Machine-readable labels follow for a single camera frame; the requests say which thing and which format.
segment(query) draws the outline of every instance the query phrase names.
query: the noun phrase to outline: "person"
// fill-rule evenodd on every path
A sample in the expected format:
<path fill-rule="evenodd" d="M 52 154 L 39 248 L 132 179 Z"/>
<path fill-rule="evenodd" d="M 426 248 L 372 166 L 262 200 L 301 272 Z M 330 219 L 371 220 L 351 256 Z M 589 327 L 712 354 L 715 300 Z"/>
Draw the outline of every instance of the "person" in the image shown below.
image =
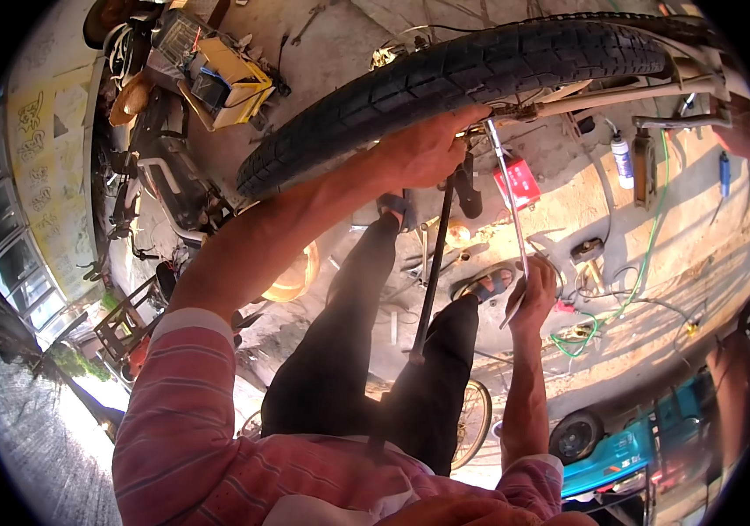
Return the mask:
<path fill-rule="evenodd" d="M 465 156 L 455 133 L 488 113 L 470 106 L 390 134 L 209 239 L 153 332 L 118 430 L 113 480 L 124 524 L 593 524 L 559 514 L 563 469 L 548 454 L 539 328 L 556 278 L 546 263 L 529 260 L 530 278 L 509 299 L 526 290 L 509 324 L 515 365 L 495 490 L 448 475 L 478 304 L 503 293 L 514 268 L 498 265 L 466 284 L 432 320 L 424 363 L 408 363 L 380 402 L 364 395 L 379 293 L 395 239 L 412 226 L 402 188 L 442 182 Z M 380 219 L 267 389 L 262 438 L 233 439 L 228 321 L 319 234 L 373 200 Z"/>

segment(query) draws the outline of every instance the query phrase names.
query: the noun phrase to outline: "green wire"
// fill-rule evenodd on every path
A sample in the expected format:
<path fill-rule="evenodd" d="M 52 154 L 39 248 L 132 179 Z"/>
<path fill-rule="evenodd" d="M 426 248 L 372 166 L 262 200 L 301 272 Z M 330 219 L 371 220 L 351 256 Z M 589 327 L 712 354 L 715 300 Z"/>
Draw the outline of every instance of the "green wire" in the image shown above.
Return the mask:
<path fill-rule="evenodd" d="M 657 114 L 659 113 L 658 106 L 656 106 L 656 113 Z M 658 230 L 658 224 L 661 221 L 661 209 L 664 206 L 664 197 L 667 196 L 667 187 L 670 184 L 670 155 L 667 150 L 667 137 L 664 134 L 664 130 L 661 131 L 661 143 L 662 143 L 662 146 L 664 147 L 664 163 L 665 163 L 664 187 L 662 187 L 661 189 L 661 198 L 658 200 L 658 207 L 656 207 L 655 209 L 655 218 L 653 220 L 653 228 L 650 229 L 649 231 L 649 241 L 647 243 L 647 251 L 644 252 L 643 261 L 641 262 L 641 271 L 638 272 L 637 279 L 635 280 L 635 285 L 633 286 L 633 289 L 631 293 L 629 294 L 629 296 L 626 298 L 626 300 L 624 300 L 623 303 L 621 303 L 621 306 L 618 307 L 617 310 L 612 312 L 607 318 L 603 320 L 597 320 L 597 317 L 591 314 L 591 312 L 580 311 L 580 314 L 585 314 L 586 316 L 590 316 L 591 319 L 594 320 L 594 326 L 592 327 L 589 335 L 585 337 L 584 340 L 572 342 L 570 340 L 559 338 L 555 334 L 550 335 L 550 340 L 553 342 L 553 344 L 556 345 L 556 347 L 560 351 L 564 352 L 571 358 L 576 358 L 580 356 L 580 354 L 582 354 L 583 351 L 585 351 L 585 347 L 589 344 L 589 342 L 591 341 L 591 338 L 594 337 L 594 334 L 596 334 L 597 331 L 600 330 L 600 328 L 603 325 L 605 325 L 612 319 L 623 314 L 623 311 L 626 310 L 629 304 L 633 302 L 633 300 L 635 299 L 635 296 L 637 295 L 638 289 L 640 289 L 641 287 L 641 282 L 643 281 L 643 277 L 647 271 L 647 266 L 649 265 L 649 260 L 653 253 L 653 247 L 655 246 L 655 232 Z M 580 350 L 576 352 L 569 352 L 567 349 L 562 347 L 560 343 L 573 343 L 573 344 L 582 343 L 582 346 L 580 347 Z"/>

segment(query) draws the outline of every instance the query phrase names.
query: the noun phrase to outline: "blue vehicle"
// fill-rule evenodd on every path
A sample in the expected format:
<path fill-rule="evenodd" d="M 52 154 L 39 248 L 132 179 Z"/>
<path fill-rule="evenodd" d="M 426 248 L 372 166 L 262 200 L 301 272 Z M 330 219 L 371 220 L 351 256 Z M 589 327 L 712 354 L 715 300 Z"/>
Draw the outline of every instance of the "blue vehicle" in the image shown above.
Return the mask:
<path fill-rule="evenodd" d="M 654 401 L 619 433 L 606 435 L 601 418 L 583 409 L 565 416 L 550 436 L 550 453 L 564 465 L 562 499 L 591 501 L 601 494 L 645 491 L 647 509 L 658 487 L 665 491 L 688 474 L 704 469 L 695 444 L 704 435 L 703 401 L 711 393 L 710 375 L 700 374 Z M 688 470 L 690 463 L 696 469 Z"/>

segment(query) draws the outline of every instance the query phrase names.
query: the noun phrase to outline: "spray can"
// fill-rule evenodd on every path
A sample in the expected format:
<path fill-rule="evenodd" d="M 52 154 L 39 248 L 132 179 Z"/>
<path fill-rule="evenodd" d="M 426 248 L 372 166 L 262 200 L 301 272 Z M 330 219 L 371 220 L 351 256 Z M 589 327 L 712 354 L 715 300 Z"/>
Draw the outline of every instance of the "spray can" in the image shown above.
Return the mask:
<path fill-rule="evenodd" d="M 612 135 L 612 153 L 615 155 L 617 165 L 617 178 L 620 180 L 621 188 L 631 190 L 635 187 L 633 174 L 633 160 L 629 156 L 629 143 L 623 140 L 621 132 L 615 129 Z"/>

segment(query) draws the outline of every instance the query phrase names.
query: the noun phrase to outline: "hand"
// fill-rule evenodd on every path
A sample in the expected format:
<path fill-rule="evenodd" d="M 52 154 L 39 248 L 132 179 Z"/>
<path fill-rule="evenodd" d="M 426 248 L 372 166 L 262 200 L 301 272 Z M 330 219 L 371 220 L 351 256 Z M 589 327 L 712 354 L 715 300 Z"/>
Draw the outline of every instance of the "hand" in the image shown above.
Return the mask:
<path fill-rule="evenodd" d="M 488 117 L 491 109 L 474 104 L 436 115 L 393 132 L 369 150 L 388 188 L 429 188 L 445 180 L 466 157 L 466 144 L 454 135 Z"/>
<path fill-rule="evenodd" d="M 524 280 L 521 279 L 507 301 L 506 310 L 509 311 L 521 294 L 524 294 L 518 312 L 509 321 L 509 330 L 538 334 L 541 324 L 548 319 L 550 310 L 556 305 L 556 271 L 544 258 L 536 256 L 527 258 L 527 265 L 530 269 L 527 291 L 525 292 Z"/>

